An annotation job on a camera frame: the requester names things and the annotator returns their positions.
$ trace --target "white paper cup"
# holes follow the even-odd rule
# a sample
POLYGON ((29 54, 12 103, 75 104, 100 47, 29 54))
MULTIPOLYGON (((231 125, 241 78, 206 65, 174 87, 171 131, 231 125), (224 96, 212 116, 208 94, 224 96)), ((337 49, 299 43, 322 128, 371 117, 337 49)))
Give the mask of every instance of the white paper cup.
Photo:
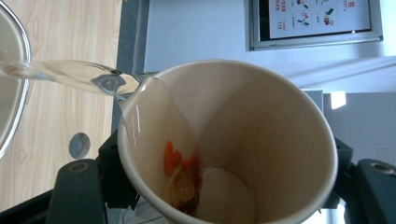
POLYGON ((185 63, 146 79, 123 111, 125 172, 169 222, 301 223, 332 190, 337 159, 325 118, 304 92, 268 70, 185 63), (195 217, 170 205, 167 141, 183 158, 199 157, 195 217))

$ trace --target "gray metal frame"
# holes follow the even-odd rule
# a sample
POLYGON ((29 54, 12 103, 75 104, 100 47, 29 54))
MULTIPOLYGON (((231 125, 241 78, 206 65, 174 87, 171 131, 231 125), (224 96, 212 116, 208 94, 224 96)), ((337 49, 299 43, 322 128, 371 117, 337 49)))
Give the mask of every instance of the gray metal frame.
POLYGON ((295 37, 277 40, 260 40, 259 0, 250 0, 250 50, 285 49, 308 46, 324 46, 334 44, 361 43, 382 41, 381 10, 379 0, 368 0, 372 30, 361 33, 336 34, 312 37, 295 37))

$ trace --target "poster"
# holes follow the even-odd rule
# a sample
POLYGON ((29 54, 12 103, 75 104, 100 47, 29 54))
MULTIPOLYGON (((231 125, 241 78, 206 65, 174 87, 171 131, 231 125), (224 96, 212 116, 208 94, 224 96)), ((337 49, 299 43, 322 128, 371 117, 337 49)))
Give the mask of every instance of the poster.
POLYGON ((270 0, 270 38, 370 30, 368 0, 270 0))

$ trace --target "wooden surface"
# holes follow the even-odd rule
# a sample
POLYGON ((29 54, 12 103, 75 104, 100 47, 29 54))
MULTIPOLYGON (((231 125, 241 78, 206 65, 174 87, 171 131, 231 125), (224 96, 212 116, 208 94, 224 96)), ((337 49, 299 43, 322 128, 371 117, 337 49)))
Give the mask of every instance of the wooden surface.
MULTIPOLYGON (((5 0, 25 27, 38 60, 82 60, 115 67, 121 0, 5 0)), ((86 133, 96 158, 110 136, 112 98, 31 81, 21 123, 0 160, 0 211, 53 188, 73 161, 69 141, 86 133)))

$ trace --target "framed sign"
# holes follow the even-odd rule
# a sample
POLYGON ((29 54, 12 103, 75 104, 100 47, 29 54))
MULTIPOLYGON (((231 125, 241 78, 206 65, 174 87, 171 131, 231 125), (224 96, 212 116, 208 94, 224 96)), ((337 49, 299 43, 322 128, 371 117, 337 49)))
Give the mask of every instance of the framed sign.
POLYGON ((251 0, 250 49, 381 41, 379 0, 251 0))

